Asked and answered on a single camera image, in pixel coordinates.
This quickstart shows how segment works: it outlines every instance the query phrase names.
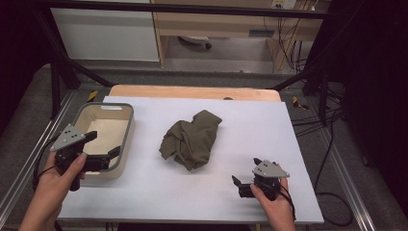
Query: hand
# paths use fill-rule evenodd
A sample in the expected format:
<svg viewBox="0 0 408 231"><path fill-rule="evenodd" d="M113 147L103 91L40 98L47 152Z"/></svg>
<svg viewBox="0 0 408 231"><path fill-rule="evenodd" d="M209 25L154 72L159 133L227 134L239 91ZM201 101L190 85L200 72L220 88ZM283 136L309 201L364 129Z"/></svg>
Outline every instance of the hand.
<svg viewBox="0 0 408 231"><path fill-rule="evenodd" d="M288 179L285 177L280 178L281 185L288 189ZM270 226L276 231L292 231L295 230L292 207L288 200L286 200L281 194L279 194L275 200L270 201L264 194L264 192L255 185L251 185L252 193L258 199L261 206L264 208L267 214ZM282 189L281 192L285 195L288 193Z"/></svg>
<svg viewBox="0 0 408 231"><path fill-rule="evenodd" d="M55 165L55 154L50 153L44 169ZM60 214L69 187L80 174L86 158L86 154L80 155L63 175L58 173L56 167L41 175L34 197L20 225L20 231L54 229L54 222Z"/></svg>

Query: beige plastic bin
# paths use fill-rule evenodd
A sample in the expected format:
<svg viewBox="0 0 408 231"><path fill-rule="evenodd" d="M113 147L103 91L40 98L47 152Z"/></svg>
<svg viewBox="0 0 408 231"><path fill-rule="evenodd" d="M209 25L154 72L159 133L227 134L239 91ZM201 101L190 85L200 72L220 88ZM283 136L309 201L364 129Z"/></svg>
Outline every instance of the beige plastic bin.
<svg viewBox="0 0 408 231"><path fill-rule="evenodd" d="M133 107L123 103L88 103L81 108L74 127L83 133L97 131L97 138L85 144L86 153L106 155L120 146L119 155L111 159L108 169L87 172L87 178L116 179L122 174L135 129L133 114Z"/></svg>

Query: wooden table edge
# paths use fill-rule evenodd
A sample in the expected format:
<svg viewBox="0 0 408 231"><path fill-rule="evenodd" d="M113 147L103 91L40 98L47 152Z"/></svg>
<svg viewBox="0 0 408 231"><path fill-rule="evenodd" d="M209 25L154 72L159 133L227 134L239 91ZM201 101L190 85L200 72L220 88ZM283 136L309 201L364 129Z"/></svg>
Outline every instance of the wooden table edge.
<svg viewBox="0 0 408 231"><path fill-rule="evenodd" d="M112 87L109 96L281 101L276 90L148 85L116 85Z"/></svg>

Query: crumpled cloth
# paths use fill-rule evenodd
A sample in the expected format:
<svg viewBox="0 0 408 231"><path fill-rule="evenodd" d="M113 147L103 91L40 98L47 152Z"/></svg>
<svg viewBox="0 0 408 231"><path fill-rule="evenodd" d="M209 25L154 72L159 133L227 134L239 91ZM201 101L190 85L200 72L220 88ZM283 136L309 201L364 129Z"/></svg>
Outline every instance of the crumpled cloth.
<svg viewBox="0 0 408 231"><path fill-rule="evenodd" d="M218 125L222 119L203 110L192 118L192 122L177 121L166 132L160 152L166 160L175 155L174 161L187 170L206 165L210 160L211 148L217 138Z"/></svg>

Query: white cabinet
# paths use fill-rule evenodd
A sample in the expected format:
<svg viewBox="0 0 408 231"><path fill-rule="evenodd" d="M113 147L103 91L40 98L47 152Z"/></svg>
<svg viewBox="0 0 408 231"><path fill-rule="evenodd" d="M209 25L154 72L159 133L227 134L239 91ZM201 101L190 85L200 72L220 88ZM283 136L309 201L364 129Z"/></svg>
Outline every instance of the white cabinet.
<svg viewBox="0 0 408 231"><path fill-rule="evenodd" d="M71 59L159 61L152 13L71 9L52 13Z"/></svg>

